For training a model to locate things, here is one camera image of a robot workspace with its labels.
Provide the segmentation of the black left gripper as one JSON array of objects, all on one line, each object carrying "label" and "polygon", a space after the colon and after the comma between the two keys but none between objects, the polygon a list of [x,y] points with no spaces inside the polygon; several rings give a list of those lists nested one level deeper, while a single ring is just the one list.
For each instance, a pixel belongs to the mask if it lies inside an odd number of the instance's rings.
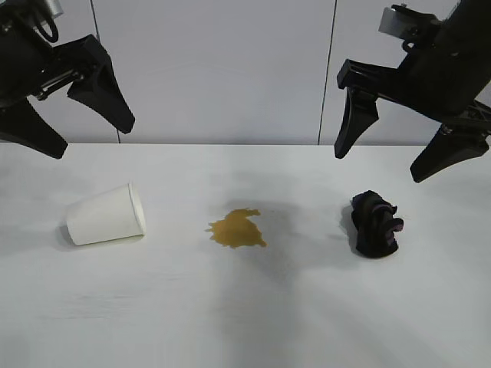
[{"label": "black left gripper", "polygon": [[1,140],[60,159],[68,143],[26,97],[39,100],[72,83],[68,97],[101,115],[121,133],[135,117],[112,69],[109,54],[92,35],[55,45],[59,1],[1,2]]}]

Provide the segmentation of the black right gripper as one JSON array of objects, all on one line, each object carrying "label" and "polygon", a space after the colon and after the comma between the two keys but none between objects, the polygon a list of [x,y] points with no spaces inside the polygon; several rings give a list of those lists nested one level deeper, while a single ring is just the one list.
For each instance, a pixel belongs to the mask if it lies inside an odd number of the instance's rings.
[{"label": "black right gripper", "polygon": [[430,22],[404,30],[407,55],[397,68],[347,59],[338,87],[347,90],[334,156],[343,159],[379,119],[377,99],[408,107],[443,123],[410,166],[414,182],[489,150],[490,108],[477,95],[490,81],[490,35],[465,25]]}]

